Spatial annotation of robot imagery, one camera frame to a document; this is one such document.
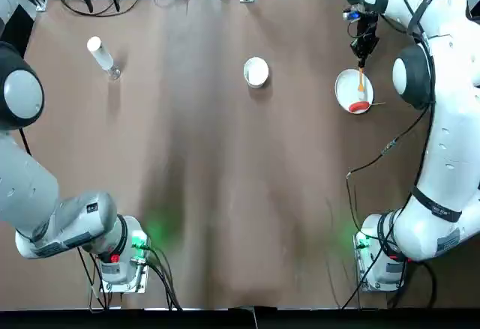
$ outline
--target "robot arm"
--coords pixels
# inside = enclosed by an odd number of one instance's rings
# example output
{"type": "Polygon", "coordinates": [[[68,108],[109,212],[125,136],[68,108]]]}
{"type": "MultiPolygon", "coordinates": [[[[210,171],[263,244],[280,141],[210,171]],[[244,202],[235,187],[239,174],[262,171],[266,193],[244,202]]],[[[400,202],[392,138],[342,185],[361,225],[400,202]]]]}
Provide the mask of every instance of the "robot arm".
{"type": "MultiPolygon", "coordinates": [[[[0,0],[0,34],[18,2],[0,0]]],[[[11,45],[0,42],[0,220],[16,229],[16,247],[25,258],[83,246],[100,258],[112,292],[135,292],[146,277],[146,268],[131,261],[145,255],[132,244],[147,244],[138,221],[117,215],[108,193],[60,199],[56,178],[9,134],[34,123],[43,109],[44,90],[36,73],[11,45]]]]}
{"type": "Polygon", "coordinates": [[[409,46],[393,67],[395,89],[407,103],[417,109],[431,104],[433,123],[418,183],[402,211],[370,215],[355,236],[357,244],[365,239],[364,233],[388,236],[389,241],[382,243],[368,238],[357,260],[363,273],[371,267],[364,290],[391,291],[401,285],[399,259],[421,261],[442,255],[480,231],[480,97],[475,87],[480,28],[466,17],[467,0],[348,1],[383,14],[417,38],[421,35],[428,50],[409,46]]]}

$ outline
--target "white cup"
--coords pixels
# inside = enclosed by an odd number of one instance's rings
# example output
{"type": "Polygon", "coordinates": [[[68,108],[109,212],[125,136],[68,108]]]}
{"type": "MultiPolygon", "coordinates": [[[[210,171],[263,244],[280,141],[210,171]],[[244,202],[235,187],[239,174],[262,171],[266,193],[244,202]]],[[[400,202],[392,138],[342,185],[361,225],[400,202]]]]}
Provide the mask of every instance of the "white cup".
{"type": "Polygon", "coordinates": [[[245,62],[243,76],[251,88],[260,88],[269,77],[267,62],[259,57],[253,57],[245,62]]]}

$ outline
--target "wire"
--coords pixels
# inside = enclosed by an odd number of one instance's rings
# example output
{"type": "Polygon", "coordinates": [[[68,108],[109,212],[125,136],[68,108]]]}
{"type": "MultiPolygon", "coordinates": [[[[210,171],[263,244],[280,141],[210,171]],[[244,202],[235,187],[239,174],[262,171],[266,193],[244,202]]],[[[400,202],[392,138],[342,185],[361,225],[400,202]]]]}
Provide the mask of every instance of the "wire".
{"type": "Polygon", "coordinates": [[[103,292],[103,302],[106,304],[107,303],[107,298],[105,296],[104,279],[102,277],[102,272],[100,271],[100,269],[97,265],[97,261],[95,260],[94,256],[91,253],[89,253],[89,255],[90,255],[90,259],[93,261],[93,265],[95,266],[95,270],[98,272],[98,277],[100,279],[100,288],[101,288],[101,291],[103,292]]]}
{"type": "Polygon", "coordinates": [[[402,286],[402,282],[404,281],[404,275],[405,275],[405,268],[407,267],[407,261],[404,260],[403,261],[403,265],[402,265],[402,274],[400,275],[400,281],[398,282],[398,289],[397,291],[395,292],[395,296],[392,298],[391,300],[391,306],[389,309],[394,309],[397,307],[398,305],[398,302],[402,296],[402,294],[404,293],[404,290],[402,290],[402,288],[404,288],[404,286],[407,284],[407,283],[404,283],[404,285],[402,286]]]}
{"type": "Polygon", "coordinates": [[[430,275],[430,280],[432,282],[432,290],[430,294],[430,300],[427,304],[427,309],[434,307],[435,302],[437,301],[437,276],[434,273],[433,268],[427,262],[419,262],[419,265],[427,269],[428,274],[430,275]]]}
{"type": "Polygon", "coordinates": [[[25,136],[25,133],[23,132],[23,128],[18,129],[18,131],[20,132],[20,136],[22,137],[22,142],[23,142],[23,146],[25,147],[25,151],[31,157],[32,153],[30,152],[29,143],[27,142],[27,137],[25,136]]]}
{"type": "Polygon", "coordinates": [[[387,22],[387,24],[395,31],[397,31],[398,33],[401,33],[401,34],[406,34],[407,31],[404,31],[402,28],[399,28],[397,27],[395,24],[393,24],[392,21],[390,21],[390,19],[388,19],[386,16],[384,16],[383,14],[380,14],[380,16],[383,18],[383,20],[385,20],[387,22]]]}
{"type": "Polygon", "coordinates": [[[161,274],[162,274],[163,278],[166,278],[166,281],[162,280],[162,282],[166,286],[166,288],[165,288],[166,301],[169,304],[169,308],[172,305],[175,305],[175,307],[177,309],[178,308],[181,309],[180,304],[179,304],[179,300],[177,299],[175,288],[173,286],[172,268],[170,267],[170,263],[168,261],[167,256],[165,255],[165,253],[163,252],[162,249],[156,248],[160,252],[160,254],[162,255],[163,260],[165,261],[166,266],[168,267],[168,271],[165,269],[164,265],[162,264],[162,261],[160,260],[160,258],[159,258],[155,249],[153,249],[152,247],[149,247],[149,246],[142,247],[141,249],[145,249],[145,250],[148,250],[149,252],[153,253],[155,258],[157,259],[158,265],[160,266],[161,274]]]}
{"type": "Polygon", "coordinates": [[[175,308],[177,310],[182,311],[183,309],[180,306],[180,304],[178,303],[178,301],[176,300],[176,298],[174,297],[174,294],[172,293],[171,288],[169,287],[167,281],[165,280],[165,276],[150,261],[147,261],[146,264],[158,275],[161,282],[163,283],[163,287],[165,288],[165,292],[166,292],[166,296],[167,296],[166,300],[167,300],[167,305],[169,306],[169,310],[172,309],[171,308],[171,303],[173,303],[173,306],[175,306],[175,308]]]}
{"type": "MultiPolygon", "coordinates": [[[[88,277],[88,281],[90,282],[90,286],[93,288],[93,285],[94,285],[94,282],[92,280],[92,278],[90,277],[90,273],[89,273],[89,270],[87,269],[87,265],[85,264],[85,259],[83,258],[83,255],[82,255],[82,252],[80,252],[80,249],[77,247],[76,251],[78,252],[78,255],[80,257],[80,259],[82,259],[82,265],[83,265],[83,269],[85,269],[85,274],[86,276],[88,277]]],[[[104,303],[101,302],[100,298],[97,298],[97,301],[98,303],[100,304],[100,306],[102,307],[103,310],[107,310],[107,306],[105,305],[107,303],[107,301],[105,301],[104,303]]]]}
{"type": "Polygon", "coordinates": [[[350,26],[351,26],[353,23],[356,23],[356,21],[355,21],[355,22],[349,22],[349,23],[348,23],[348,26],[346,27],[346,32],[348,33],[349,37],[352,38],[352,39],[359,39],[359,38],[364,37],[364,36],[368,33],[368,31],[369,31],[370,29],[375,28],[375,27],[377,26],[377,23],[376,23],[376,22],[375,22],[375,23],[372,23],[372,24],[370,24],[370,25],[365,29],[365,31],[364,31],[362,34],[353,35],[353,34],[350,33],[350,26]]]}

